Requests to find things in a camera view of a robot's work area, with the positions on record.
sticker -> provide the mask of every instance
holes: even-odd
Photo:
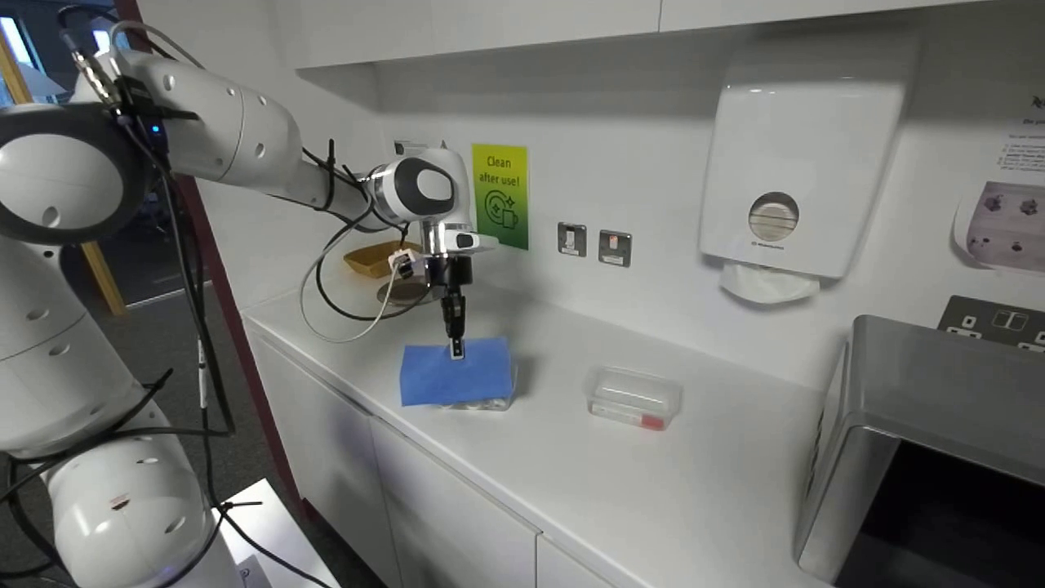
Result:
[[[1008,175],[1045,175],[1045,103],[1035,97],[1035,107],[1019,117],[1008,130],[998,170]]]
[[[530,154],[513,144],[473,144],[469,170],[476,187],[480,236],[499,244],[530,250]]]

green sign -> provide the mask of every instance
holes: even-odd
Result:
[[[530,250],[530,167],[525,149],[473,144],[469,170],[476,187],[480,236],[499,244]]]

white countertop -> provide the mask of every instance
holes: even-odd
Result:
[[[503,415],[400,410],[400,348],[443,343],[434,305],[362,343],[314,335],[296,300],[255,324],[614,586],[824,588],[789,558],[820,392],[545,305],[466,298],[466,338],[503,335],[518,361],[518,400]],[[331,335],[359,330],[306,306]],[[601,365],[683,384],[683,415],[667,432],[591,417],[585,392]]]

wall socket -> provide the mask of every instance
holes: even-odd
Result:
[[[587,257],[587,227],[557,223],[557,252]]]
[[[949,298],[936,330],[967,341],[1019,348],[1024,353],[1045,353],[1045,314],[1024,306]]]
[[[630,236],[628,232],[597,232],[597,261],[630,268]]]
[[[967,252],[982,264],[1045,272],[1045,187],[985,184]]]

power outlet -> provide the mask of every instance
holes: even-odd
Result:
[[[967,341],[1019,348],[1024,353],[1045,353],[1045,314],[1024,306],[949,298],[936,330]]]
[[[1045,187],[985,184],[967,250],[982,264],[1045,272]]]

